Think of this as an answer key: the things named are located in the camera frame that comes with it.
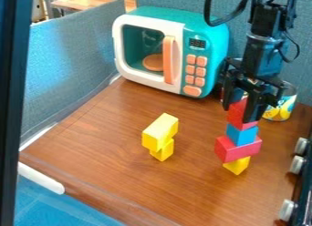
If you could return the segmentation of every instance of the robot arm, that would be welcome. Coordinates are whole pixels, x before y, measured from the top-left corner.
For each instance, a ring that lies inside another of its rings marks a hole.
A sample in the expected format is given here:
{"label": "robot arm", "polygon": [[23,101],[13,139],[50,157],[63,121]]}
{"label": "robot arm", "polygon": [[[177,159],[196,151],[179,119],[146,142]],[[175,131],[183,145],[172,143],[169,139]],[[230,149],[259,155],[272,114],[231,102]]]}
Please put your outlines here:
{"label": "robot arm", "polygon": [[[211,20],[213,0],[206,0],[204,18],[209,26],[218,26],[240,15],[249,0],[241,0],[235,10],[224,18]],[[285,90],[283,81],[278,77],[290,39],[287,30],[294,27],[296,18],[296,0],[287,0],[286,5],[275,0],[252,0],[249,23],[251,31],[247,34],[247,44],[242,60],[228,57],[224,69],[224,109],[240,100],[244,91],[248,93],[244,112],[244,123],[259,120],[267,105],[276,107]]]}

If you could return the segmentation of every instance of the microwave handle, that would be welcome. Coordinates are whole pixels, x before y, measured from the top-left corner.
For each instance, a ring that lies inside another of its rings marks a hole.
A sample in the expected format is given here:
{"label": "microwave handle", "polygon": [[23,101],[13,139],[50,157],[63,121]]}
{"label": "microwave handle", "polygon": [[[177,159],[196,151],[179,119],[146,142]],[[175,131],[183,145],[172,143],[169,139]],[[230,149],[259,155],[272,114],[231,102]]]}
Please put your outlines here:
{"label": "microwave handle", "polygon": [[164,81],[173,84],[173,44],[174,36],[166,36],[162,43],[162,61]]}

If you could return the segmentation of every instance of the gray partition wall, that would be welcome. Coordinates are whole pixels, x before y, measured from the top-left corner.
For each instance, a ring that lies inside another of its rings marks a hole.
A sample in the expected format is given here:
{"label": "gray partition wall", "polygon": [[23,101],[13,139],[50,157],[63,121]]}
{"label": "gray partition wall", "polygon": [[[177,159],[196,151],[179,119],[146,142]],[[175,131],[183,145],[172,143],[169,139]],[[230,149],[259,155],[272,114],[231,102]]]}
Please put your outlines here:
{"label": "gray partition wall", "polygon": [[[213,0],[213,14],[222,16],[232,11],[240,0]],[[169,7],[202,13],[204,0],[138,0],[138,5]],[[248,30],[248,9],[235,20],[228,23],[231,29],[229,56],[241,57]],[[282,78],[298,86],[300,102],[312,106],[312,0],[298,0],[298,18],[292,37],[301,45],[301,56],[292,64],[284,64]],[[289,55],[294,55],[291,48]]]}
{"label": "gray partition wall", "polygon": [[22,141],[67,116],[117,74],[111,28],[123,0],[33,25]]}

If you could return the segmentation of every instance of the blue wall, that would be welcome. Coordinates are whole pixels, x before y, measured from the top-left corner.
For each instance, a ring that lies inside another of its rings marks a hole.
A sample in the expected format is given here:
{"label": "blue wall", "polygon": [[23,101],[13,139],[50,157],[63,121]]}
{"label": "blue wall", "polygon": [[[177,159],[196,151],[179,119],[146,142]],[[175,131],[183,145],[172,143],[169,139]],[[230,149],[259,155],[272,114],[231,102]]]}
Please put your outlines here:
{"label": "blue wall", "polygon": [[[239,0],[214,0],[213,14],[222,16],[232,11]],[[203,12],[204,0],[138,0],[138,5],[163,6],[176,9]],[[299,101],[312,106],[312,0],[298,0],[298,19],[290,31],[301,45],[301,56],[292,64],[284,64],[282,78],[299,88]],[[228,23],[232,32],[230,56],[241,57],[248,30],[249,7],[242,15]]]}

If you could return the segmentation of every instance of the red block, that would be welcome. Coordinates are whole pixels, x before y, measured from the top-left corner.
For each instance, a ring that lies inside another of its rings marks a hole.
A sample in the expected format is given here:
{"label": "red block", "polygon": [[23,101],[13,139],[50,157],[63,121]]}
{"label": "red block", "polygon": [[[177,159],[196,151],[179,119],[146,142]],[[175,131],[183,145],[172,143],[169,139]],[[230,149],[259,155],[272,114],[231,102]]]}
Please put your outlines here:
{"label": "red block", "polygon": [[244,109],[246,108],[247,98],[242,99],[230,105],[227,121],[239,130],[252,128],[258,124],[258,121],[243,123]]}
{"label": "red block", "polygon": [[237,159],[254,156],[259,153],[261,145],[262,140],[259,137],[255,138],[254,143],[235,146],[227,136],[221,136],[215,141],[214,152],[223,163],[228,163]]}

